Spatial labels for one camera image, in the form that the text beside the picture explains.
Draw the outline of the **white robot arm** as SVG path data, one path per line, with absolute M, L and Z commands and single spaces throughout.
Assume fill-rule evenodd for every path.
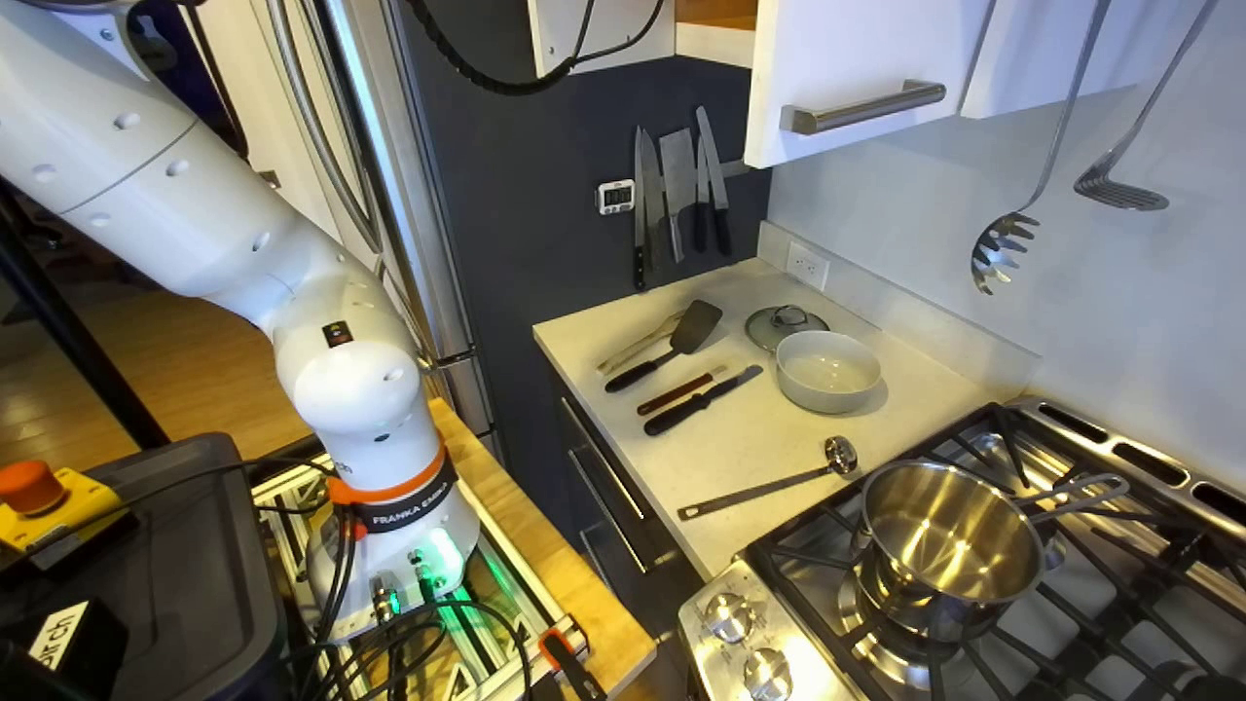
M 406 323 L 353 251 L 137 62 L 128 6 L 0 0 L 0 179 L 269 338 L 279 389 L 333 460 L 346 537 L 313 551 L 333 643 L 452 599 L 479 517 Z

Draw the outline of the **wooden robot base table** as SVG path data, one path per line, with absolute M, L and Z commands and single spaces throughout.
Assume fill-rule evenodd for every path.
M 657 643 L 461 412 L 448 402 L 427 412 L 481 542 L 457 593 L 352 643 L 315 639 L 313 548 L 333 542 L 332 456 L 302 439 L 250 469 L 302 633 L 291 701 L 638 701 Z

